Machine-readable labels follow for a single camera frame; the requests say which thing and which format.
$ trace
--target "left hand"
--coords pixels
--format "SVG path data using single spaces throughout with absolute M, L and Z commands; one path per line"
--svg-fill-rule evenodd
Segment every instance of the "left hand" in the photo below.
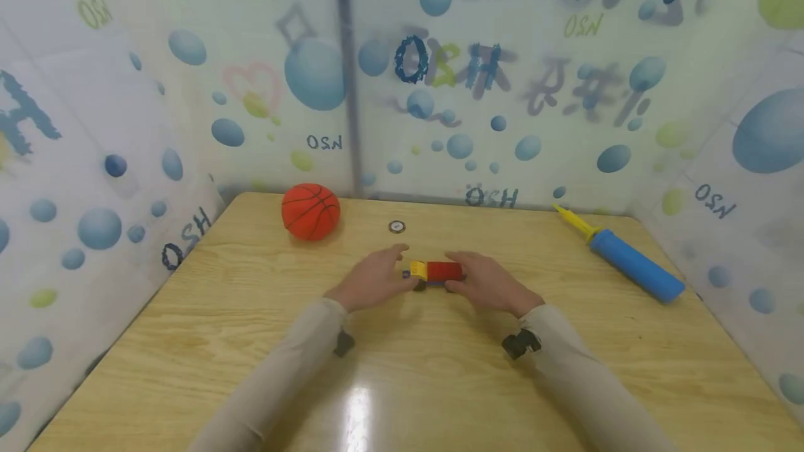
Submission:
M 410 292 L 418 279 L 402 278 L 394 271 L 394 264 L 402 260 L 402 252 L 408 248 L 408 245 L 393 245 L 369 253 L 356 263 L 337 287 L 327 290 L 324 297 L 340 303 L 348 312 L 354 312 L 375 308 L 398 294 Z

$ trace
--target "yellow nozzle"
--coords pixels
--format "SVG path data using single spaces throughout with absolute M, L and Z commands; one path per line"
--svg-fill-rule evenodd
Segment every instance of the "yellow nozzle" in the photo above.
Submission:
M 561 208 L 557 204 L 554 204 L 553 207 L 558 211 L 558 213 L 561 214 L 562 218 L 583 233 L 583 238 L 586 240 L 587 245 L 589 244 L 589 241 L 592 241 L 592 238 L 595 236 L 595 234 L 599 233 L 599 231 L 603 229 L 602 227 L 593 227 L 592 225 L 585 223 L 580 216 L 572 213 L 568 209 Z

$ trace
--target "wall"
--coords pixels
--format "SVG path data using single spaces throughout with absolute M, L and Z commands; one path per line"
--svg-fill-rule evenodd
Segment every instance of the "wall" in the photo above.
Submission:
M 0 266 L 22 269 L 17 262 L 33 266 L 50 251 L 42 249 L 60 255 L 77 245 L 68 240 L 92 206 L 115 211 L 124 228 L 150 225 L 142 243 L 84 250 L 80 273 L 58 261 L 39 269 L 40 281 L 74 279 L 70 294 L 0 316 L 4 326 L 22 325 L 24 337 L 0 345 L 13 375 L 0 379 L 0 389 L 11 388 L 0 403 L 36 407 L 0 441 L 24 445 L 164 281 L 162 251 L 174 239 L 189 246 L 181 231 L 195 231 L 196 199 L 214 219 L 221 200 L 207 179 L 224 202 L 307 181 L 342 196 L 636 214 L 804 419 L 804 360 L 792 349 L 804 299 L 794 211 L 804 154 L 795 112 L 800 0 L 92 1 L 0 9 L 0 35 L 9 38 L 0 38 L 0 54 L 9 52 L 0 62 L 33 66 L 30 75 L 16 70 L 64 136 L 43 138 L 30 126 L 35 154 L 6 146 L 0 176 L 39 155 L 58 162 L 3 178 L 15 194 L 0 204 L 12 235 Z M 173 160 L 163 170 L 166 149 L 181 159 L 179 181 Z M 99 169 L 110 153 L 127 161 L 120 178 Z M 57 204 L 51 223 L 25 214 L 39 197 Z M 158 199 L 169 204 L 163 218 L 148 215 Z M 16 243 L 16 234 L 26 239 Z M 186 246 L 176 248 L 184 255 Z M 121 283 L 114 277 L 132 259 L 144 262 L 142 286 L 107 287 L 98 298 L 100 285 L 87 283 Z M 0 294 L 17 303 L 43 287 L 14 276 L 14 292 Z M 46 316 L 54 306 L 58 314 Z M 84 315 L 94 308 L 122 310 L 125 321 L 76 341 L 107 321 Z M 68 330 L 72 345 L 52 342 L 53 359 L 38 372 L 15 365 L 26 339 L 73 316 L 84 326 Z M 62 352 L 69 359 L 57 360 Z M 69 379 L 64 394 L 37 393 L 14 375 L 48 368 Z M 2 417 L 13 414 L 0 411 L 0 435 Z

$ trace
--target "right hand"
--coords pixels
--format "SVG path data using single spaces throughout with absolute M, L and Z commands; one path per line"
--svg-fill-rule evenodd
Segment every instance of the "right hand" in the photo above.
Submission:
M 472 304 L 504 310 L 516 318 L 544 305 L 541 295 L 525 288 L 493 258 L 470 251 L 448 251 L 445 255 L 463 266 L 466 281 L 448 281 L 444 286 Z

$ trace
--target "hand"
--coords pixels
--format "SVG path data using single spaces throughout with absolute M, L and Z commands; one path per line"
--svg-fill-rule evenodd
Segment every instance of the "hand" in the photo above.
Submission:
M 463 295 L 472 304 L 504 310 L 516 318 L 544 305 L 541 295 L 525 288 L 493 258 L 470 251 L 448 251 L 445 254 L 463 266 L 466 282 L 448 281 L 444 286 L 450 292 Z
M 394 273 L 394 264 L 402 260 L 408 245 L 393 245 L 369 253 L 349 271 L 347 277 L 331 288 L 324 297 L 340 303 L 348 312 L 375 308 L 403 292 L 416 287 L 417 279 L 402 278 Z

